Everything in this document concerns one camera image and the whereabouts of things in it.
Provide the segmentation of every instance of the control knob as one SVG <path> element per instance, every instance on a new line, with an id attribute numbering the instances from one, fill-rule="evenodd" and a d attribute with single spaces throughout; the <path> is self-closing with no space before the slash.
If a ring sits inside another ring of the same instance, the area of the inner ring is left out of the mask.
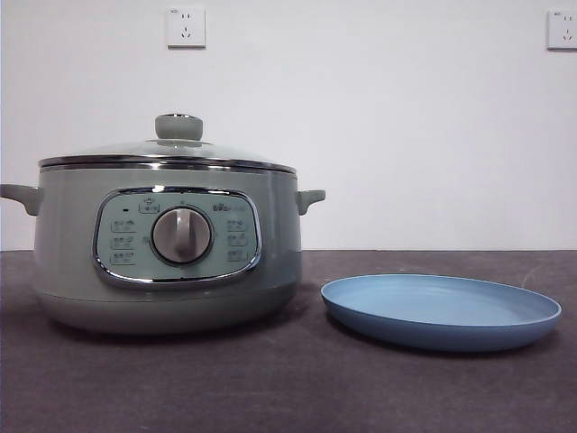
<path id="1" fill-rule="evenodd" d="M 160 215 L 152 228 L 156 251 L 176 264 L 190 263 L 205 253 L 210 244 L 210 225 L 189 207 L 175 207 Z"/>

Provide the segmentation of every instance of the dark table surface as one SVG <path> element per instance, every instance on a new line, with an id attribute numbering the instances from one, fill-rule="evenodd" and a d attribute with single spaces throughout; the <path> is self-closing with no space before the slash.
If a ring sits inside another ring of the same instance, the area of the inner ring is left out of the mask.
<path id="1" fill-rule="evenodd" d="M 577 252 L 305 252 L 279 313 L 165 337 L 51 322 L 32 294 L 32 253 L 1 259 L 4 433 L 577 431 Z M 327 317 L 325 282 L 386 272 L 525 287 L 563 317 L 533 345 L 485 355 L 382 344 Z"/>

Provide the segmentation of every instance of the blue plate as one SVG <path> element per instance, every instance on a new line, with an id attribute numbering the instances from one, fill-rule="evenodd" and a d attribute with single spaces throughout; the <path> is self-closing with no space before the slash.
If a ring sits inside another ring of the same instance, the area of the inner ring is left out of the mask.
<path id="1" fill-rule="evenodd" d="M 423 349 L 489 352 L 533 343 L 561 306 L 533 291 L 437 275 L 364 275 L 321 289 L 330 314 L 379 340 Z"/>

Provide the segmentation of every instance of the lid knob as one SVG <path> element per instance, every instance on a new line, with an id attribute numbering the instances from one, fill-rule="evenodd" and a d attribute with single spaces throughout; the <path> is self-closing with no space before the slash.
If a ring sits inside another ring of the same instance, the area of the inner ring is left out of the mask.
<path id="1" fill-rule="evenodd" d="M 154 123 L 156 134 L 162 139 L 200 140 L 202 120 L 192 115 L 159 115 Z"/>

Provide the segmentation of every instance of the electrical socket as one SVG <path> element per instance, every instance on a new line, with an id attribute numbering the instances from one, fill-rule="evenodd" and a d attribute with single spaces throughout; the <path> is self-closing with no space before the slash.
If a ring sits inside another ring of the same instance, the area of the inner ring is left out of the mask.
<path id="1" fill-rule="evenodd" d="M 549 11 L 549 50 L 577 50 L 577 11 Z"/>
<path id="2" fill-rule="evenodd" d="M 166 12 L 166 44 L 169 48 L 204 48 L 205 9 L 200 7 L 171 8 Z"/>

